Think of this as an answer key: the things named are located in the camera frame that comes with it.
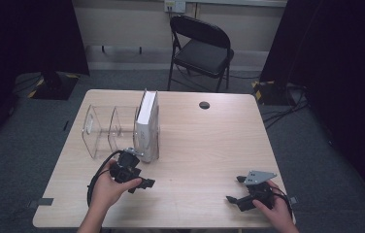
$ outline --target camera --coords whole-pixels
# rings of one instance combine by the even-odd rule
[[[146,189],[147,187],[152,187],[155,183],[155,180],[139,177],[141,169],[136,168],[139,162],[140,159],[138,159],[134,150],[124,150],[119,155],[117,163],[110,167],[110,175],[118,183],[126,183],[136,178],[143,180],[138,186],[128,189],[130,193],[134,193],[136,188]]]

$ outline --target person's right hand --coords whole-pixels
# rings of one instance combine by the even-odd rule
[[[273,188],[273,192],[278,193],[280,195],[281,192],[277,189],[279,188],[272,181],[267,181],[267,183]],[[279,196],[274,196],[274,207],[272,210],[268,209],[264,204],[262,204],[258,200],[252,200],[252,204],[260,210],[264,216],[266,216],[271,224],[273,224],[274,228],[276,228],[281,233],[298,233],[297,227],[294,225],[291,216],[289,215],[289,211],[284,200]]]

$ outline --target white wall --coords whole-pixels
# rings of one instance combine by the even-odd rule
[[[254,2],[261,5],[263,1]],[[86,46],[171,47],[169,16],[163,12],[163,1],[74,0],[73,3]],[[268,51],[282,12],[283,7],[186,3],[185,14],[190,17],[196,14],[197,18],[221,27],[234,50]]]

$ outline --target clear plastic box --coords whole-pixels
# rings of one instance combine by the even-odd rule
[[[116,150],[134,147],[138,107],[88,107],[83,123],[83,141],[92,158],[106,158]]]

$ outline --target metal bracket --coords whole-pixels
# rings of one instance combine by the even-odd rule
[[[270,172],[260,172],[260,171],[249,171],[246,179],[244,180],[245,185],[256,185],[259,183],[266,182],[274,177],[276,177],[276,173]]]
[[[30,201],[27,207],[37,209],[38,206],[50,206],[52,205],[52,201],[53,198],[40,198],[37,201]]]

